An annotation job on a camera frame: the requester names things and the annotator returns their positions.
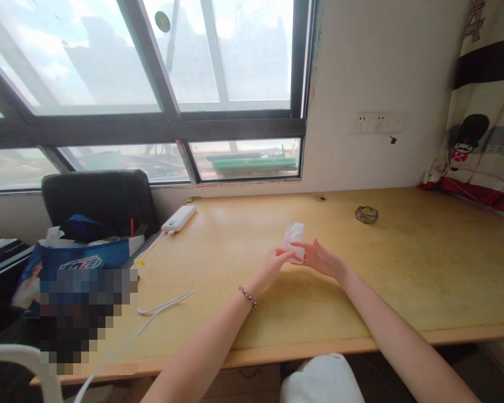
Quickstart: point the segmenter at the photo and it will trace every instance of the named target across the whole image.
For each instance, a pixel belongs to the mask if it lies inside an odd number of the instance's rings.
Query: white chair
[[[41,380],[44,403],[63,403],[62,388],[57,375],[50,373],[48,364],[41,363],[41,351],[19,344],[0,344],[0,361],[24,365]],[[82,398],[83,391],[78,393]]]

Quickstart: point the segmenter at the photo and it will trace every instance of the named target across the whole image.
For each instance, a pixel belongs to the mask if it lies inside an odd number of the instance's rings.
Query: white object in hand
[[[290,221],[287,225],[286,235],[284,236],[284,246],[295,249],[302,260],[298,261],[291,258],[288,260],[289,263],[302,264],[304,262],[304,248],[291,245],[291,242],[304,242],[304,240],[304,224]]]

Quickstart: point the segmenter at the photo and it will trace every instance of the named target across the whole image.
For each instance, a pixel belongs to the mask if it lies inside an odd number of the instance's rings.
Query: wall socket panel
[[[401,133],[408,115],[406,112],[359,112],[354,119],[353,133]]]

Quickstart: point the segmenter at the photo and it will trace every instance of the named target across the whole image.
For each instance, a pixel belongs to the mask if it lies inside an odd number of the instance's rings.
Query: person's right hand
[[[318,239],[313,243],[291,242],[291,245],[304,248],[303,266],[308,266],[321,274],[338,279],[339,275],[348,267],[348,264],[338,255],[323,248]]]

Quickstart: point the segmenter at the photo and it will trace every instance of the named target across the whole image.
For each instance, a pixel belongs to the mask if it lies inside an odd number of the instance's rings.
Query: wooden desk
[[[504,337],[504,219],[451,195],[416,188],[195,200],[198,213],[160,242],[139,268],[138,305],[151,308],[187,291],[138,339],[134,376],[158,374],[168,357],[261,266],[288,221],[306,238],[342,255],[433,344]],[[379,210],[375,225],[357,221],[360,205]],[[376,350],[368,329],[335,281],[284,265],[258,298],[225,367],[331,352]],[[115,318],[98,351],[147,318]],[[123,374],[101,379],[123,377]],[[86,376],[63,377],[64,383]]]

